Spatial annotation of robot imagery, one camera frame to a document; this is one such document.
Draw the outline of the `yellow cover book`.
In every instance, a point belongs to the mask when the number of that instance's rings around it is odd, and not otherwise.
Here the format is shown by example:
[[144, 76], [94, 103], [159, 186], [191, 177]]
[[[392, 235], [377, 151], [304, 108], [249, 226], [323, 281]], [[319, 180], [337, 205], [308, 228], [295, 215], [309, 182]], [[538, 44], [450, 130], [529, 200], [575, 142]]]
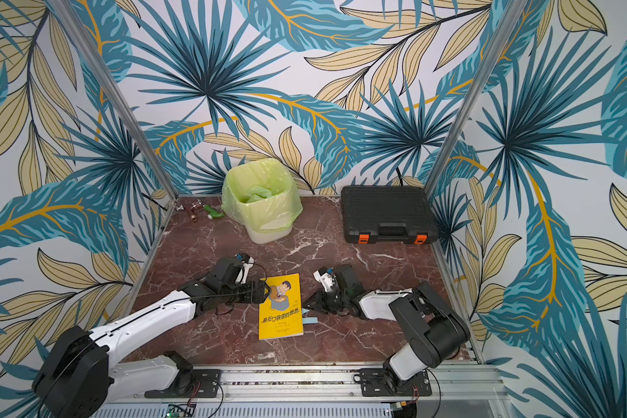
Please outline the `yellow cover book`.
[[266, 341], [303, 335], [300, 275], [271, 277], [266, 283], [268, 297], [260, 305], [259, 339]]

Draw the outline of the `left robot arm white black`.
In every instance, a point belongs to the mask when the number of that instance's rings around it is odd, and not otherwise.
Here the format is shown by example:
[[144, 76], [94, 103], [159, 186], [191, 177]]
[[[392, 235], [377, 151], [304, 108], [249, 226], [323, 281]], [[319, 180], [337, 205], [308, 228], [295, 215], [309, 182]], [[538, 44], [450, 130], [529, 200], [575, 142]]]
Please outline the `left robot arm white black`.
[[131, 395], [197, 395], [205, 384], [190, 362], [175, 352], [125, 362], [125, 357], [182, 324], [222, 304], [263, 303], [266, 278], [250, 278], [248, 254], [219, 259], [202, 277], [161, 300], [104, 326], [64, 331], [38, 371], [32, 390], [55, 417], [89, 417], [106, 402]]

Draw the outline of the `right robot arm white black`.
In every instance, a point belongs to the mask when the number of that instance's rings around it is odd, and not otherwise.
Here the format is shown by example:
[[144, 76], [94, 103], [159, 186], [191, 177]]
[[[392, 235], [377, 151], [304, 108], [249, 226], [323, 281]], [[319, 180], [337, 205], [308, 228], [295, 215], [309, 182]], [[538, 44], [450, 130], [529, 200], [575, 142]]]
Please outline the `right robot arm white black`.
[[303, 308], [325, 315], [396, 322], [406, 341], [384, 362], [388, 385], [398, 388], [426, 369], [434, 369], [470, 340], [463, 319], [427, 282], [397, 291], [369, 291], [350, 265], [321, 268], [315, 280], [322, 288]]

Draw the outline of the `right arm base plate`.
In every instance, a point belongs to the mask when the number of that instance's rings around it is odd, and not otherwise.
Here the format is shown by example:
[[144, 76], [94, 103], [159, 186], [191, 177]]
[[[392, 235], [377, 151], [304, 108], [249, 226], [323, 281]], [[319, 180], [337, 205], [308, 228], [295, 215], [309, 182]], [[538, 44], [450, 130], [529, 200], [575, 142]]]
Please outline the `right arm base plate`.
[[402, 396], [416, 398], [432, 395], [428, 373], [421, 371], [403, 381], [388, 369], [361, 369], [353, 376], [364, 397]]

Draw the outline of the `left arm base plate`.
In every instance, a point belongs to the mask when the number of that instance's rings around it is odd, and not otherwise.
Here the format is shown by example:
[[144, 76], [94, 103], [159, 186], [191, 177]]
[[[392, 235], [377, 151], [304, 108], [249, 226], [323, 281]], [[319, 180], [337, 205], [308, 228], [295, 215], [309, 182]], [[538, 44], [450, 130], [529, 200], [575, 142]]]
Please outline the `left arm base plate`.
[[211, 399], [217, 396], [220, 369], [191, 369], [179, 372], [166, 389], [146, 391], [147, 399]]

